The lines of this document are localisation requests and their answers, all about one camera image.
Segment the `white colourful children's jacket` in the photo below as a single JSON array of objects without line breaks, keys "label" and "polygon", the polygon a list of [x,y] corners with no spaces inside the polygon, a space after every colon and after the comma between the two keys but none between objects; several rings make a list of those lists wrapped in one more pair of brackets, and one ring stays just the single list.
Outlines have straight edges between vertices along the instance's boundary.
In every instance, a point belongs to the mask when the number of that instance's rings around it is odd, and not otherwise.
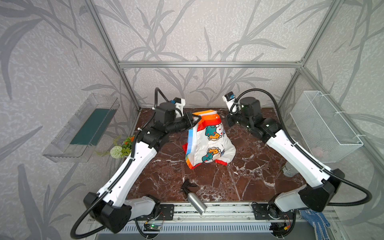
[{"label": "white colourful children's jacket", "polygon": [[193,170],[202,164],[231,163],[236,148],[227,136],[220,115],[214,110],[193,113],[201,120],[188,132],[188,142],[183,145],[186,163]]}]

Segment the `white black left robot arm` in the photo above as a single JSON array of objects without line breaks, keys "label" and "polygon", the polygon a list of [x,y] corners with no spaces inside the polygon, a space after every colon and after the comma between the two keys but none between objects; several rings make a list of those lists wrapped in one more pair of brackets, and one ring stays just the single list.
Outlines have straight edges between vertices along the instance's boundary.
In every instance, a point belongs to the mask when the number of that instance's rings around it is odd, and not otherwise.
[{"label": "white black left robot arm", "polygon": [[120,232],[128,222],[142,216],[157,216],[159,200],[144,196],[127,200],[127,195],[144,168],[168,142],[169,136],[197,126],[201,116],[175,103],[165,102],[155,107],[153,117],[138,131],[131,153],[97,193],[84,198],[86,211],[71,229],[70,236],[78,240],[92,236],[104,229]]}]

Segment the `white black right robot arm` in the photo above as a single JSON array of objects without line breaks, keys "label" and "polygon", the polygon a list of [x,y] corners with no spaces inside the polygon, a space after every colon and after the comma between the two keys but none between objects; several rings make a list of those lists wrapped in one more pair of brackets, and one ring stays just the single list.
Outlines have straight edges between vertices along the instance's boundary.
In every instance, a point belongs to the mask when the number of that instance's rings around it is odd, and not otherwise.
[{"label": "white black right robot arm", "polygon": [[230,111],[226,116],[229,127],[238,124],[246,128],[252,136],[283,156],[306,181],[304,186],[277,194],[269,201],[267,210],[271,217],[277,218],[278,215],[295,209],[322,212],[338,191],[341,184],[338,178],[345,174],[336,170],[335,176],[331,177],[325,172],[329,167],[324,164],[317,167],[318,161],[311,162],[306,156],[308,152],[299,144],[291,143],[276,120],[263,117],[260,102],[255,98],[242,99],[240,110],[237,110],[233,92],[224,95],[223,101]]}]

